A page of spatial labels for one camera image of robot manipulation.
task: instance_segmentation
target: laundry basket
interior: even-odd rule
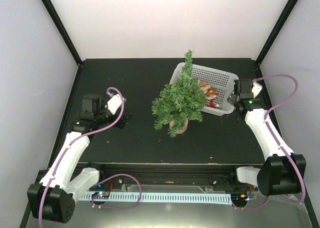
[[[179,63],[174,70],[170,84],[173,84],[179,78],[184,62]],[[213,103],[216,108],[204,107],[203,112],[222,116],[223,114],[230,114],[234,110],[234,106],[227,102],[228,96],[234,90],[234,80],[239,79],[237,75],[221,71],[214,68],[203,67],[200,65],[193,65],[192,76],[199,79],[199,81],[207,82],[211,87],[214,87],[219,96],[217,96]]]

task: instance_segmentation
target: black table surface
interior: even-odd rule
[[[186,132],[171,138],[168,128],[154,129],[152,101],[169,83],[183,58],[87,59],[67,118],[69,124],[81,109],[85,94],[107,98],[106,89],[118,88],[127,99],[125,113],[133,114],[122,129],[96,134],[80,162],[169,164],[262,164],[263,153],[250,128],[236,114],[203,113],[203,121],[190,121]],[[255,78],[249,58],[195,58],[194,64]]]

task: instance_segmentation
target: red object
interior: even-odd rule
[[[110,188],[109,188],[109,192],[111,192],[112,188],[114,187],[114,183],[112,180],[109,180],[107,182],[110,182]]]
[[[216,106],[214,105],[214,100],[213,99],[210,101],[210,104],[207,105],[207,107],[216,108]]]

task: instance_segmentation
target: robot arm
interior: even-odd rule
[[[265,118],[267,111],[262,102],[256,99],[262,89],[261,85],[252,83],[250,79],[237,80],[234,83],[235,89],[230,101],[253,131],[265,160],[261,168],[237,168],[238,180],[258,187],[265,196],[299,193],[301,186],[297,174],[280,147],[290,154],[302,177],[306,168],[305,158],[303,155],[296,155],[283,141],[269,115]]]
[[[41,197],[49,181],[46,199],[44,201],[42,217],[44,220],[67,223],[73,215],[75,204],[82,195],[99,181],[100,172],[94,168],[84,168],[71,181],[72,174],[84,150],[88,147],[93,135],[84,136],[69,145],[75,138],[95,131],[107,123],[113,122],[121,107],[121,98],[113,96],[105,103],[99,95],[85,95],[82,100],[82,110],[70,125],[65,142],[55,162],[39,184],[30,185],[27,196],[33,217],[39,217]],[[123,128],[127,116],[124,115],[116,123]]]

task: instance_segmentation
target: small pine tree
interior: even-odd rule
[[[189,50],[184,57],[186,62],[179,79],[174,84],[165,85],[160,98],[152,102],[152,114],[158,116],[154,124],[156,130],[174,120],[174,125],[169,128],[171,137],[185,127],[186,119],[201,122],[201,110],[205,106],[206,96],[200,90],[198,79],[192,77],[192,51]]]

